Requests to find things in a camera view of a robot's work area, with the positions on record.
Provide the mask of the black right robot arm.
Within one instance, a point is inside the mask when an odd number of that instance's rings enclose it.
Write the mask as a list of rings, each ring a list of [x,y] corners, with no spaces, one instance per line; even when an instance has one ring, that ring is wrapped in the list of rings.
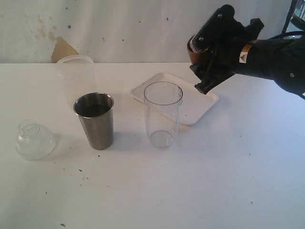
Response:
[[[223,5],[189,39],[190,69],[200,80],[195,88],[208,94],[233,75],[242,74],[272,80],[283,90],[304,98],[304,31],[260,40],[264,24],[259,18],[244,26],[234,15],[233,6]]]

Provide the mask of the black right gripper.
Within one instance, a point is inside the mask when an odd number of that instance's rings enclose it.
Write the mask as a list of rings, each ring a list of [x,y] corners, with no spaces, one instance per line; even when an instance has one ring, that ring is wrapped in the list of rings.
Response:
[[[244,48],[254,51],[254,54],[262,54],[252,41],[258,37],[264,24],[260,19],[252,19],[245,27],[234,19],[234,14],[233,6],[223,5],[192,37],[193,52],[213,49],[209,62],[190,66],[200,80],[194,87],[202,94],[207,94],[234,74],[264,78],[263,73],[259,72],[259,64],[255,63],[256,57],[248,62],[240,59],[241,56],[248,54]]]

